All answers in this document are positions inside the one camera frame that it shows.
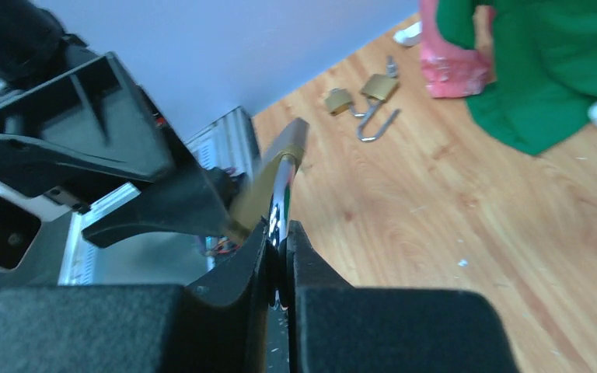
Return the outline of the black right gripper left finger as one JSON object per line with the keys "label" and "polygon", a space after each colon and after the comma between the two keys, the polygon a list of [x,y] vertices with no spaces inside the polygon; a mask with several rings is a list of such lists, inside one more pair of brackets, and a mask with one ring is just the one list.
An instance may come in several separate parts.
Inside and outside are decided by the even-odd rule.
{"label": "black right gripper left finger", "polygon": [[0,291],[0,372],[259,372],[266,360],[267,224],[181,284]]}

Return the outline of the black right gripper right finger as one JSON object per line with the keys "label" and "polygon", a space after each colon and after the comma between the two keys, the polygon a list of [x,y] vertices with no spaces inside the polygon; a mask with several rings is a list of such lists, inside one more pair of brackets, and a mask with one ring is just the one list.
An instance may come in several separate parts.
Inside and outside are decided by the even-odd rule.
{"label": "black right gripper right finger", "polygon": [[312,247],[298,221],[288,241],[293,372],[516,372],[494,306],[447,288],[362,288]]}

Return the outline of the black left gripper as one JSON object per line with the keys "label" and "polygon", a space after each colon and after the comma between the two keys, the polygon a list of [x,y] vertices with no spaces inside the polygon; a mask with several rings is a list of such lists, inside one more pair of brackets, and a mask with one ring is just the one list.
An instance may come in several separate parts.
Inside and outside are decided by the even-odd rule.
{"label": "black left gripper", "polygon": [[35,197],[82,171],[153,182],[173,157],[112,52],[91,51],[49,10],[0,1],[0,181]]}

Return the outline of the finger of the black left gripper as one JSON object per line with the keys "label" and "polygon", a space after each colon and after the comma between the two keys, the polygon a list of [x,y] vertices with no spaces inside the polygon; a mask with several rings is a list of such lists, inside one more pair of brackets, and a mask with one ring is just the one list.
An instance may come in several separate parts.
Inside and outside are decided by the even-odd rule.
{"label": "finger of the black left gripper", "polygon": [[197,164],[153,183],[138,196],[82,230],[82,236],[105,249],[150,232],[222,235],[227,224],[232,178],[223,169]]}

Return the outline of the brass padlock with steel shackle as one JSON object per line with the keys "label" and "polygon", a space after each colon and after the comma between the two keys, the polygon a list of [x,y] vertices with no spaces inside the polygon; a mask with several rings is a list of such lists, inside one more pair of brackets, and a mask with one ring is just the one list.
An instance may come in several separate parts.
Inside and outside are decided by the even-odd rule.
{"label": "brass padlock with steel shackle", "polygon": [[302,163],[309,124],[295,118],[273,140],[263,155],[252,182],[232,200],[225,236],[242,245],[257,224],[266,222],[273,244],[274,233],[286,234],[294,177]]}

